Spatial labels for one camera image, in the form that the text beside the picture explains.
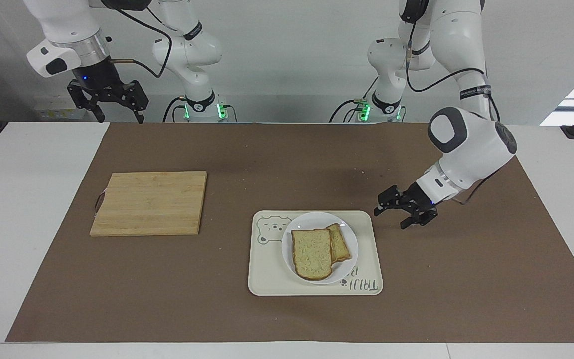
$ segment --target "bamboo cutting board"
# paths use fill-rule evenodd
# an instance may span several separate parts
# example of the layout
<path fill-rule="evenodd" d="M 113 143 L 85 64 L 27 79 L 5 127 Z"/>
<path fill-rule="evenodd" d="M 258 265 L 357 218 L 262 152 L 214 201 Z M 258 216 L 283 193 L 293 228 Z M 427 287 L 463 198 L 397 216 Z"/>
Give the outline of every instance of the bamboo cutting board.
<path fill-rule="evenodd" d="M 207 172 L 113 173 L 92 237 L 196 235 Z"/>

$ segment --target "toast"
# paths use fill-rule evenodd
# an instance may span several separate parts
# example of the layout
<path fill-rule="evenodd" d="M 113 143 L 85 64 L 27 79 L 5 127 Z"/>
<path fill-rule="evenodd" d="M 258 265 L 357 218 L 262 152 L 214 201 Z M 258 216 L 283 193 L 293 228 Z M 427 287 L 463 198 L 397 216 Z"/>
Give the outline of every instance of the toast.
<path fill-rule="evenodd" d="M 347 248 L 347 244 L 344 242 L 344 237 L 342 236 L 340 225 L 338 223 L 334 223 L 326 229 L 331 232 L 332 263 L 338 263 L 346 261 L 347 259 L 351 259 L 351 253 L 349 252 L 349 248 Z"/>
<path fill-rule="evenodd" d="M 333 264 L 330 230 L 292 230 L 291 236 L 296 273 L 307 280 L 329 277 Z"/>

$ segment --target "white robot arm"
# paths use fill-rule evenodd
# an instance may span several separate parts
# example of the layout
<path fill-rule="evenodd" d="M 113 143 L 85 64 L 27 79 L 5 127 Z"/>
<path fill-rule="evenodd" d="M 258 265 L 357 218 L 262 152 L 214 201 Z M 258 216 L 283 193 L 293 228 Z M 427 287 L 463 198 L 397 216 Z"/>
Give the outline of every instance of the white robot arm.
<path fill-rule="evenodd" d="M 510 130 L 491 120 L 492 98 L 481 39 L 483 3 L 483 0 L 401 1 L 400 15 L 405 22 L 401 32 L 410 29 L 408 36 L 415 42 L 418 39 L 415 31 L 422 29 L 422 38 L 429 34 L 424 26 L 430 23 L 430 39 L 421 41 L 422 47 L 430 41 L 432 55 L 454 74 L 461 100 L 461 107 L 442 109 L 429 122 L 429 138 L 444 153 L 442 158 L 408 190 L 400 192 L 397 186 L 392 186 L 378 196 L 376 216 L 387 209 L 402 209 L 411 215 L 401 223 L 402 229 L 428 224 L 437 216 L 438 204 L 489 178 L 517 152 Z M 406 66 L 412 70 L 413 56 L 417 55 L 408 48 L 406 45 Z M 415 61 L 419 67 L 430 62 Z"/>
<path fill-rule="evenodd" d="M 34 70 L 43 77 L 73 71 L 75 80 L 68 84 L 73 102 L 78 108 L 93 112 L 99 122 L 105 120 L 99 102 L 116 102 L 132 110 L 137 120 L 143 122 L 143 110 L 148 105 L 147 96 L 138 81 L 125 84 L 119 78 L 106 39 L 92 17 L 88 1 L 23 2 L 37 18 L 46 36 L 44 41 L 28 52 L 27 58 Z"/>
<path fill-rule="evenodd" d="M 171 37 L 172 50 L 166 68 L 175 73 L 183 84 L 187 100 L 185 116 L 193 121 L 219 121 L 226 114 L 224 100 L 214 92 L 209 76 L 198 66 L 221 61 L 221 43 L 208 32 L 195 14 L 191 0 L 159 0 L 166 27 L 178 32 Z M 153 44 L 155 59 L 164 64 L 169 42 L 158 39 Z"/>
<path fill-rule="evenodd" d="M 46 40 L 31 50 L 27 57 L 43 77 L 72 70 L 76 79 L 68 91 L 79 108 L 92 111 L 103 122 L 105 115 L 98 102 L 116 102 L 134 111 L 144 120 L 142 111 L 148 99 L 139 85 L 124 84 L 114 64 L 136 63 L 132 59 L 111 59 L 106 39 L 91 15 L 90 6 L 118 11 L 142 11 L 151 0 L 23 0 L 30 13 L 39 20 Z M 155 59 L 182 81 L 187 101 L 185 116 L 194 121 L 219 121 L 227 116 L 224 100 L 214 93 L 205 71 L 198 68 L 221 60 L 221 44 L 203 31 L 191 0 L 159 0 L 163 23 L 178 32 L 153 44 Z"/>
<path fill-rule="evenodd" d="M 405 22 L 401 22 L 398 27 L 400 39 L 377 39 L 369 46 L 367 58 L 378 73 L 374 92 L 368 100 L 371 107 L 369 121 L 392 121 L 399 113 L 406 87 L 405 68 L 407 60 L 409 69 L 412 71 L 428 70 L 435 64 L 429 39 L 431 24 L 426 23 L 427 20 L 430 18 L 424 16 L 416 23 L 409 59 L 407 59 L 408 41 L 403 39 L 410 38 L 412 27 Z"/>

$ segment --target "white plate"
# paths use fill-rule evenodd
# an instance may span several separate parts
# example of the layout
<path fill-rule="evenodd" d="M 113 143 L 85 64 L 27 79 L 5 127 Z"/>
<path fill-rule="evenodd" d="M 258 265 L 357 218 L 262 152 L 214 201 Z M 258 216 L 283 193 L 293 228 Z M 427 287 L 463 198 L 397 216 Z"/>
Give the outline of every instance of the white plate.
<path fill-rule="evenodd" d="M 291 237 L 291 231 L 324 229 L 334 223 L 338 223 L 340 225 L 340 230 L 342 232 L 342 236 L 344 237 L 344 242 L 347 243 L 347 248 L 349 248 L 349 253 L 351 253 L 351 259 L 347 259 L 346 261 L 339 263 L 334 263 L 332 266 L 333 271 L 331 275 L 323 280 L 306 280 L 305 278 L 302 278 L 296 274 L 296 267 L 293 264 L 293 238 Z M 332 284 L 338 282 L 339 280 L 346 277 L 349 273 L 351 273 L 353 266 L 355 266 L 358 261 L 358 238 L 356 238 L 356 234 L 353 232 L 353 230 L 351 230 L 349 225 L 344 222 L 344 220 L 341 220 L 340 218 L 329 213 L 310 212 L 294 219 L 294 221 L 289 223 L 287 228 L 285 228 L 281 245 L 281 249 L 283 251 L 283 259 L 285 260 L 287 267 L 289 267 L 289 269 L 297 278 L 313 284 Z"/>

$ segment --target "table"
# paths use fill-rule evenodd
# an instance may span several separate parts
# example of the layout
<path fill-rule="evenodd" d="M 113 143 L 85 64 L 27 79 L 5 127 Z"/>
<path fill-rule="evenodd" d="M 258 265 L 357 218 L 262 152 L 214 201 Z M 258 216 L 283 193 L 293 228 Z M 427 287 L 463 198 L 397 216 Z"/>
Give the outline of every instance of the table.
<path fill-rule="evenodd" d="M 574 356 L 574 345 L 2 344 L 106 129 L 107 125 L 96 123 L 12 123 L 0 134 L 0 355 L 53 357 L 68 352 L 78 357 L 165 357 L 183 353 L 195 358 L 283 353 L 291 357 L 289 353 L 298 349 L 307 357 L 319 353 L 337 357 L 378 353 L 422 358 L 490 353 Z M 574 141 L 554 128 L 512 126 L 511 130 L 529 179 L 574 255 Z M 41 227 L 29 225 L 35 223 L 30 220 L 35 216 L 43 218 Z"/>

